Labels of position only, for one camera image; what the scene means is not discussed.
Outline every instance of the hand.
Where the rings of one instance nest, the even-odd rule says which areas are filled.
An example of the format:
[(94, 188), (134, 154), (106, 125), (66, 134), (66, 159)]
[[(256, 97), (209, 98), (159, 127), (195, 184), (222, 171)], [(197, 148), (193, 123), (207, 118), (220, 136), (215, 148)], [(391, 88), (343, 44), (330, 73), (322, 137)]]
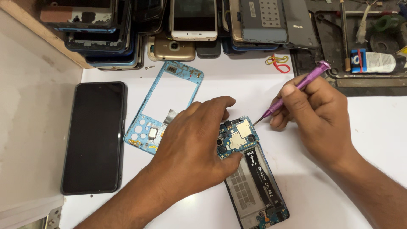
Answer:
[(242, 154), (223, 160), (216, 154), (220, 123), (229, 117), (226, 108), (235, 102), (229, 96), (194, 102), (168, 125), (146, 168), (165, 177), (162, 189), (166, 193), (175, 190), (180, 200), (220, 184), (236, 172)]
[(304, 146), (326, 166), (359, 155), (350, 138), (347, 98), (322, 77), (301, 92), (294, 85), (304, 77), (288, 81), (274, 98), (272, 103), (282, 97), (285, 106), (273, 114), (270, 125), (282, 130), (294, 118)]

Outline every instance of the wooden shelf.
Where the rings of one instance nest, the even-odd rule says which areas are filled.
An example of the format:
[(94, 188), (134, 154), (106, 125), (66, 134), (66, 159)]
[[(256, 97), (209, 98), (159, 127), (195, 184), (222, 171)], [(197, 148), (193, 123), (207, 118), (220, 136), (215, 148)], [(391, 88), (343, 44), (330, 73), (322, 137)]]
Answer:
[(39, 21), (41, 6), (37, 0), (0, 0), (0, 8), (42, 37), (60, 52), (65, 54), (82, 68), (94, 68), (86, 63), (85, 58), (65, 47), (65, 33), (48, 28)]

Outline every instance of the screwdriver tip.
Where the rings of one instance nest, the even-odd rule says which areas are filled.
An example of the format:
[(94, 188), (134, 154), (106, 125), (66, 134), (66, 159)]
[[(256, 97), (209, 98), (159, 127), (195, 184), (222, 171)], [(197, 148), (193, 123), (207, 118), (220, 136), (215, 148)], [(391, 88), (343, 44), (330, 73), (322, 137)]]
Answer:
[(253, 125), (256, 125), (258, 122), (260, 122), (261, 120), (263, 120), (263, 117), (261, 117), (259, 120), (257, 120), (257, 122), (255, 122)]

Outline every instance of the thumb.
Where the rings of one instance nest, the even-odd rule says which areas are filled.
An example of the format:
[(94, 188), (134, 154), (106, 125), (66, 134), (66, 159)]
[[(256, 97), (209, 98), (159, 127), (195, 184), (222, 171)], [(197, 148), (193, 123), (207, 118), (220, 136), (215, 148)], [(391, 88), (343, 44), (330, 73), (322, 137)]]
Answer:
[(242, 159), (242, 157), (243, 154), (235, 152), (232, 153), (227, 158), (221, 160), (225, 177), (229, 177), (237, 171), (237, 168), (239, 168), (240, 160)]
[(281, 95), (285, 107), (300, 127), (307, 128), (319, 121), (307, 98), (297, 87), (288, 84), (282, 88)]

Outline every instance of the wall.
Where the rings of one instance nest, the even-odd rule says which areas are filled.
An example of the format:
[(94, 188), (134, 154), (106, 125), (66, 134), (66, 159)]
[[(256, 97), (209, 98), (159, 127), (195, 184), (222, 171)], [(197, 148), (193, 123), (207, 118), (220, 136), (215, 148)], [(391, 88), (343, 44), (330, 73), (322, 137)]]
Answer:
[(13, 228), (63, 203), (66, 137), (83, 69), (2, 10), (0, 21), (0, 228)]

